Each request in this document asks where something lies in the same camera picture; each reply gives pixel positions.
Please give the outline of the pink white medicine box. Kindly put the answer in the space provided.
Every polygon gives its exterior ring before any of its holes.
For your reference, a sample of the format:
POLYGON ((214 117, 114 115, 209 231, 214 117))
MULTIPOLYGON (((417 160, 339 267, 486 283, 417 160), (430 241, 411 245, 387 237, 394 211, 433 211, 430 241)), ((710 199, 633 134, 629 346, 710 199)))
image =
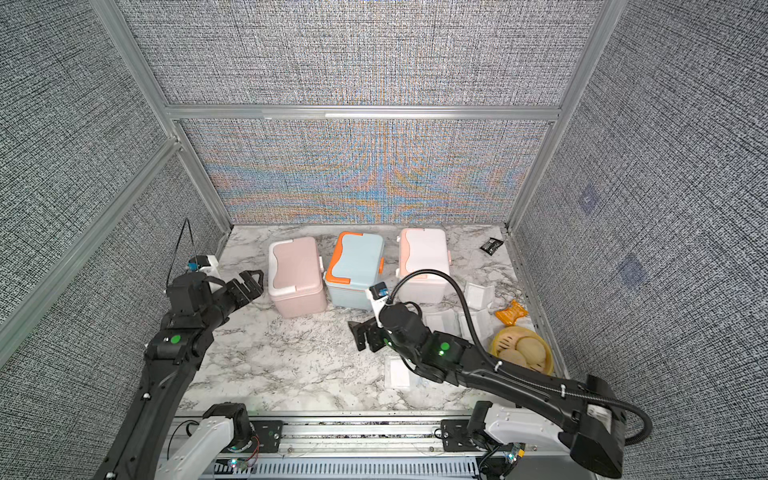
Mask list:
POLYGON ((322 257, 313 237, 272 243, 268 263, 269 297, 283 318, 326 310, 322 257))

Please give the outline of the blue orange medicine box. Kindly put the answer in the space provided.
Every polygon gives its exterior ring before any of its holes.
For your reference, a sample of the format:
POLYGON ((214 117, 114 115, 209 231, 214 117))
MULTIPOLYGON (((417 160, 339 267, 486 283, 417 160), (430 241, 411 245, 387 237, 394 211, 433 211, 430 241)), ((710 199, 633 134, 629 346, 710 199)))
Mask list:
POLYGON ((370 310, 369 288, 381 281, 384 238, 378 234, 342 232, 324 281, 336 307, 370 310))

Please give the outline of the white pink medicine chest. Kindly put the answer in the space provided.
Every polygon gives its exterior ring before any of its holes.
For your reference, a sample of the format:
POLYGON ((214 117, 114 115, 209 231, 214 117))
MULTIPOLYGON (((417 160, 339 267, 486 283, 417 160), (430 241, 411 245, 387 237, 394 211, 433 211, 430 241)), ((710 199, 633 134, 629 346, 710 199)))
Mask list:
MULTIPOLYGON (((399 266, 396 275, 402 280, 409 274, 424 269, 450 273, 450 251, 446 232, 437 228, 405 228, 398 237, 399 266)), ((398 290, 399 300, 419 305, 438 304, 448 291, 448 282, 434 274, 419 274, 398 290)))

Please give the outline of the clear plastic gauze box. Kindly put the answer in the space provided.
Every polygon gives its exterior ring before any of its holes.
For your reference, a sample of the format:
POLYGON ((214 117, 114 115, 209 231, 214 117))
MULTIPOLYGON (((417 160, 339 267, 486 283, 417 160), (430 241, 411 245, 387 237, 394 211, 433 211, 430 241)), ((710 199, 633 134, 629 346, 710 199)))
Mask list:
POLYGON ((483 344, 486 344, 494 335, 494 320, 490 309, 495 299, 495 288, 467 282, 464 297, 477 336, 483 344))

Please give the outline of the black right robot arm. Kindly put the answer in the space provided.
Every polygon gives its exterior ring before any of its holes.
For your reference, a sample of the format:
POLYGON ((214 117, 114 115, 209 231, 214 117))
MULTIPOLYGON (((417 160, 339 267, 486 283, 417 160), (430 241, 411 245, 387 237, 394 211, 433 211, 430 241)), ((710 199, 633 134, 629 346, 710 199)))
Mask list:
POLYGON ((389 347, 423 379, 484 391, 526 408, 558 428, 557 440, 576 464, 602 477, 622 476, 625 448, 653 431, 646 412, 617 399, 599 377, 578 382, 494 357, 473 326, 469 339, 431 330, 420 306, 398 301, 405 284, 400 280, 393 289, 384 283, 368 289, 373 317, 348 324, 359 350, 389 347))

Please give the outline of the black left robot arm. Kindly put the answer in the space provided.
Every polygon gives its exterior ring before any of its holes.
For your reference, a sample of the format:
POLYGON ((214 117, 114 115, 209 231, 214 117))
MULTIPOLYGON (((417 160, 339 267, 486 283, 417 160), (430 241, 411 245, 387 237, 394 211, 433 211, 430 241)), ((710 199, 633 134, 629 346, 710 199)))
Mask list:
POLYGON ((264 293, 264 273, 223 281, 188 272, 166 288, 171 308, 144 352, 139 388, 95 479, 151 479, 179 403, 214 341, 214 331, 264 293))

